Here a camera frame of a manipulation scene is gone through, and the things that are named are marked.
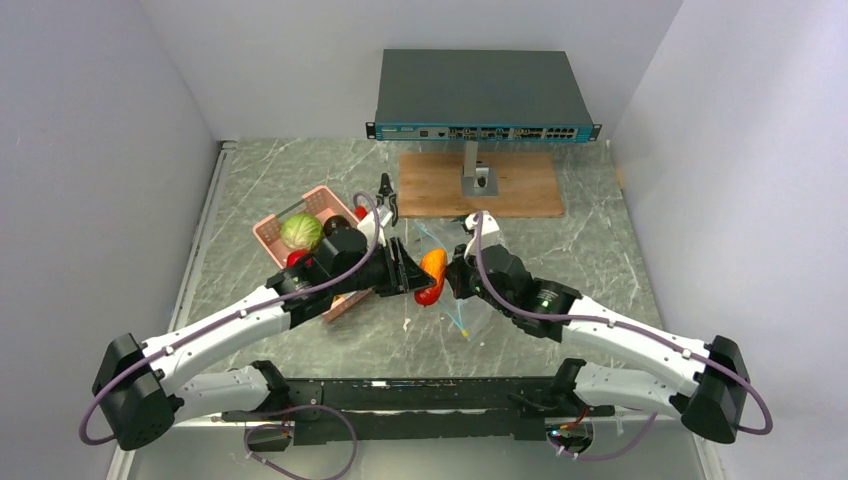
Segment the clear zip top bag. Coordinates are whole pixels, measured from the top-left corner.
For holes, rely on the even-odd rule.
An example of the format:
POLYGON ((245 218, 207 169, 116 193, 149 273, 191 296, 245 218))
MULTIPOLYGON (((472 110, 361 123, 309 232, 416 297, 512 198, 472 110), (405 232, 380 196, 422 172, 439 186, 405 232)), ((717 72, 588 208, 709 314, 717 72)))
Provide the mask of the clear zip top bag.
MULTIPOLYGON (((413 256, 418 260, 436 248, 443 249, 447 259, 451 260, 455 247, 467 244, 472 239, 465 232, 461 220, 422 218, 414 219, 412 225, 415 230, 409 239, 412 241, 413 256)), ((479 337, 495 314, 494 310, 476 296, 456 299, 448 283, 445 283, 436 306, 453 321, 462 336, 469 341, 475 341, 479 337)))

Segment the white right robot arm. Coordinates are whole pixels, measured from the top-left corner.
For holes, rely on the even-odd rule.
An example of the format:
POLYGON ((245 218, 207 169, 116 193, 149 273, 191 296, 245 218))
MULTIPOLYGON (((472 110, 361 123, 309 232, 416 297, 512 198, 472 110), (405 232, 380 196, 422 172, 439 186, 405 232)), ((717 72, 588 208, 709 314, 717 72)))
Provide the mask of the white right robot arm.
POLYGON ((618 314, 578 290, 533 276, 502 245, 475 253, 458 245, 447 281, 458 299, 476 297, 524 333, 561 342, 570 338, 619 357, 627 368, 566 360, 551 388, 557 411, 617 405, 681 421, 707 440, 732 444, 744 427, 748 399, 762 401, 751 385, 739 345, 724 336, 702 341, 677 336, 618 314))

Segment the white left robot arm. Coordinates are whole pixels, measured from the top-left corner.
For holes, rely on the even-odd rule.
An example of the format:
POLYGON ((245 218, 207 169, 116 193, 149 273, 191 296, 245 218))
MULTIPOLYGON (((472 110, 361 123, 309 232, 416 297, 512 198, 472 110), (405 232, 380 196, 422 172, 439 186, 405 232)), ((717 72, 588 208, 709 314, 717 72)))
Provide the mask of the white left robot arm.
POLYGON ((209 377, 203 370, 323 315, 338 296, 371 290, 391 297, 435 282, 399 238, 370 243, 361 231, 343 228, 243 299, 201 321, 145 341, 130 333, 113 339, 92 386, 93 406, 111 429, 106 439, 124 450, 139 449, 179 421, 211 412, 215 400, 222 400, 224 411, 252 410, 261 419, 275 419, 288 402, 276 369, 260 364, 209 377))

